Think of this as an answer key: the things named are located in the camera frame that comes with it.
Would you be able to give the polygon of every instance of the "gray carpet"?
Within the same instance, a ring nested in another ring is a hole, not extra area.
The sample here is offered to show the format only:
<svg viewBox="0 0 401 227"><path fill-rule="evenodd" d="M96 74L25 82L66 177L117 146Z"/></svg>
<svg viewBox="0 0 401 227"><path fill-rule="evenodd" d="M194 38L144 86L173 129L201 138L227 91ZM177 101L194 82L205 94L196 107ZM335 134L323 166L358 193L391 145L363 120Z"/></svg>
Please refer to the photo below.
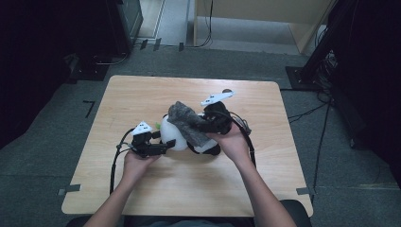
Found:
<svg viewBox="0 0 401 227"><path fill-rule="evenodd" d="M110 67L104 81L63 84L29 130L0 150L0 226L65 226L63 197L112 75L271 80L290 88L285 66L307 57L162 46L136 47ZM283 91L288 116L321 102L314 92ZM94 109L83 100L95 101ZM313 188L326 107L291 123L305 180ZM347 132L330 107L314 197L313 226L400 226L401 192L388 166L369 150L349 148Z"/></svg>

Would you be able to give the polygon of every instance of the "person's left hand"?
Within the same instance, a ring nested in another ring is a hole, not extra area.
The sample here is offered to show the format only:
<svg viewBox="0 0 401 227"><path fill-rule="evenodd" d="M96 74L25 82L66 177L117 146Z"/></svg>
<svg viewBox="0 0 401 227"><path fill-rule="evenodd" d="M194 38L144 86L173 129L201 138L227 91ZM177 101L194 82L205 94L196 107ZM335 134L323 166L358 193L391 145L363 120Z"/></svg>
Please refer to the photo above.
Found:
<svg viewBox="0 0 401 227"><path fill-rule="evenodd" d="M142 178L147 168L159 158L160 155L143 159L129 150L124 158L124 172L121 182L133 186Z"/></svg>

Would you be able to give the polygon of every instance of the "person's right hand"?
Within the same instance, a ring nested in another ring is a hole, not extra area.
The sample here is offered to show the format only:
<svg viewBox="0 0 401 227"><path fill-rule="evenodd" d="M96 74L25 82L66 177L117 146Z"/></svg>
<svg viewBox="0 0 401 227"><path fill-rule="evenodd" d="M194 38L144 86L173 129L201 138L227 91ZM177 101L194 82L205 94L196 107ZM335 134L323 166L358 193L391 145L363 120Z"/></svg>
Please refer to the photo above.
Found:
<svg viewBox="0 0 401 227"><path fill-rule="evenodd" d="M216 140L227 157L233 160L236 165L240 162L251 160L248 144L235 123L232 123L231 130L225 135L217 133L206 133L206 135Z"/></svg>

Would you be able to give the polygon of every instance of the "hand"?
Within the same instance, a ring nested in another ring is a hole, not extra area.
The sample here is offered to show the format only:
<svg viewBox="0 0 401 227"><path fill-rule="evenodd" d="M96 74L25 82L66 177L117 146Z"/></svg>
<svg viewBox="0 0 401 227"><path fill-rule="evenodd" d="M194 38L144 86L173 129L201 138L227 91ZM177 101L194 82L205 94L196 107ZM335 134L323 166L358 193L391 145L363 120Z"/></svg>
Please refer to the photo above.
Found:
<svg viewBox="0 0 401 227"><path fill-rule="evenodd" d="M160 155L143 159L129 150L124 158L124 172L121 183L128 183L133 186L142 178L147 168L159 158Z"/></svg>
<svg viewBox="0 0 401 227"><path fill-rule="evenodd" d="M241 130L235 123L232 123L231 130L225 135L217 133L206 133L206 135L209 138L216 140L227 157L229 157L236 165L240 162L251 160L248 144L245 141Z"/></svg>

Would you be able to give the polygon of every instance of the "black pants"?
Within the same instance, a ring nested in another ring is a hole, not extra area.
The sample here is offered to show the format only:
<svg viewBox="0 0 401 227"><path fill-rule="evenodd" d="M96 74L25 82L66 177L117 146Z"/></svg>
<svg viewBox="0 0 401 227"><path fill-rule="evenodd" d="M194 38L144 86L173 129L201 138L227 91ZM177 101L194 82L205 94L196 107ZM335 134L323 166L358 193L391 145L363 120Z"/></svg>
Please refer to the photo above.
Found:
<svg viewBox="0 0 401 227"><path fill-rule="evenodd" d="M285 200L281 201L287 209L295 224L298 227L312 227L309 216L302 204L298 201ZM91 216L84 216L74 218L68 222L66 227L82 227ZM254 226L253 218L202 218L202 217L142 217L142 216L126 216L124 219L124 226L141 226L150 225L153 222L165 220L171 223L176 223L180 220L189 219L205 219L213 223L232 223L234 226L239 227L252 227Z"/></svg>

